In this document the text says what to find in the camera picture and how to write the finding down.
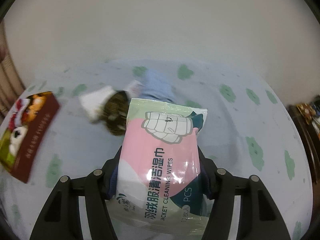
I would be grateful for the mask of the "cluttered shelf with items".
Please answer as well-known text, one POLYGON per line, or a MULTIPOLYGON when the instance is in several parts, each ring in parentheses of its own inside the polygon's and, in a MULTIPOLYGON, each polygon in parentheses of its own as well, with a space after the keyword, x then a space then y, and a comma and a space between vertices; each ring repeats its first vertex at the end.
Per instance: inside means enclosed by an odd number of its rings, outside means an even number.
POLYGON ((305 148, 311 180, 319 183, 319 95, 309 103, 289 105, 287 111, 305 148))

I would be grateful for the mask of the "light blue sock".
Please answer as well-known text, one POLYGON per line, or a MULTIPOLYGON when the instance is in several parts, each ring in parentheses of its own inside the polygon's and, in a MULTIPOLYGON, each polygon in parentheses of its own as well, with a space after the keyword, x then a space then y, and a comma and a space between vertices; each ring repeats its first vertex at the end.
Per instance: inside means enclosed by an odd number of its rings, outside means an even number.
POLYGON ((168 103, 174 103, 176 101, 171 83, 160 72, 147 69, 141 78, 141 83, 140 98, 168 103))

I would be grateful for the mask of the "pink wet wipes pack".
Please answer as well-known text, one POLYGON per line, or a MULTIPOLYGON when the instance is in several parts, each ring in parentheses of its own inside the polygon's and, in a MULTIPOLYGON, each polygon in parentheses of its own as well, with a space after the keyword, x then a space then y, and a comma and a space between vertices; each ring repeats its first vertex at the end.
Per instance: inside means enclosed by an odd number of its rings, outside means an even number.
POLYGON ((121 222, 173 235, 201 235, 208 215, 197 134, 207 110, 134 98, 107 203, 121 222))

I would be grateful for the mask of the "orange big-eyed squishy toy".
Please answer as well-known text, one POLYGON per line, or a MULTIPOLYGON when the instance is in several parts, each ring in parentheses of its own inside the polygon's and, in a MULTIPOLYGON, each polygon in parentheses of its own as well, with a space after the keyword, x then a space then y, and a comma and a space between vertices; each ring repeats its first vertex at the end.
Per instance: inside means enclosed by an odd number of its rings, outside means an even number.
POLYGON ((37 116, 39 110, 43 107, 46 96, 34 94, 32 103, 28 106, 28 122, 31 122, 37 116))

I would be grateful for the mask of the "white floral pad packet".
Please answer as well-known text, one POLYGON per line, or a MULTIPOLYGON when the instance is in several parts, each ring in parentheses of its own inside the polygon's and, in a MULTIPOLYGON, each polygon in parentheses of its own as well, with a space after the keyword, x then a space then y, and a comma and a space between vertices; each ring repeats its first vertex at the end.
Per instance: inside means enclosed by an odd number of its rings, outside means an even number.
POLYGON ((139 81, 132 80, 124 90, 127 93, 128 97, 138 98, 140 96, 142 88, 143 85, 139 81))

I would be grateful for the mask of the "folded white cloth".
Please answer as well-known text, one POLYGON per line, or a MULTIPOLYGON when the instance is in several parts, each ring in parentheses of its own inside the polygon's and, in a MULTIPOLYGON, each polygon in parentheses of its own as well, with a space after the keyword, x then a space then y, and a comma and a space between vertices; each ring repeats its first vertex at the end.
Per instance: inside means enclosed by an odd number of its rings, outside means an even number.
POLYGON ((115 93, 112 86, 105 86, 100 90, 79 96, 80 105, 90 122, 99 120, 105 104, 115 93))

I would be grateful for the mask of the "beige patterned curtain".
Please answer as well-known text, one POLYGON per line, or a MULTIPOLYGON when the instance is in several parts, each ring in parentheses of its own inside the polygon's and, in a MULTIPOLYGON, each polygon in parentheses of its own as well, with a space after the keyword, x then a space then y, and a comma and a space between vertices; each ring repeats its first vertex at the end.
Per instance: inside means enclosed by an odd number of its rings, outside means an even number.
POLYGON ((1 22, 1 121, 24 92, 23 84, 9 51, 4 21, 1 22))

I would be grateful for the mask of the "gold tin box red sides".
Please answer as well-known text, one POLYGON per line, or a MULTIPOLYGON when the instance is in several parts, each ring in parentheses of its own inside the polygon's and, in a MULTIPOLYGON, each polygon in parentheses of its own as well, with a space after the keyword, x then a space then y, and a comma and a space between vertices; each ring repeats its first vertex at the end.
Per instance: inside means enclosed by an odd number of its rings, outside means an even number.
POLYGON ((18 99, 9 115, 9 123, 1 137, 1 164, 16 179, 29 181, 34 159, 42 139, 60 109, 51 91, 37 93, 46 96, 46 101, 35 119, 28 122, 28 106, 33 95, 18 99))

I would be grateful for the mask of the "dark green patterned scrunchie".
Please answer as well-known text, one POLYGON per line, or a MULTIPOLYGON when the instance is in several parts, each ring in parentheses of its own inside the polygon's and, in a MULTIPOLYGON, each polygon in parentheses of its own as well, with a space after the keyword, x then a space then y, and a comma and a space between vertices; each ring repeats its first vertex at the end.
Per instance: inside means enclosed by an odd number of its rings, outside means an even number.
POLYGON ((103 107, 101 120, 105 122, 107 130, 115 136, 122 136, 126 132, 126 118, 129 111, 129 98, 124 90, 112 95, 103 107))

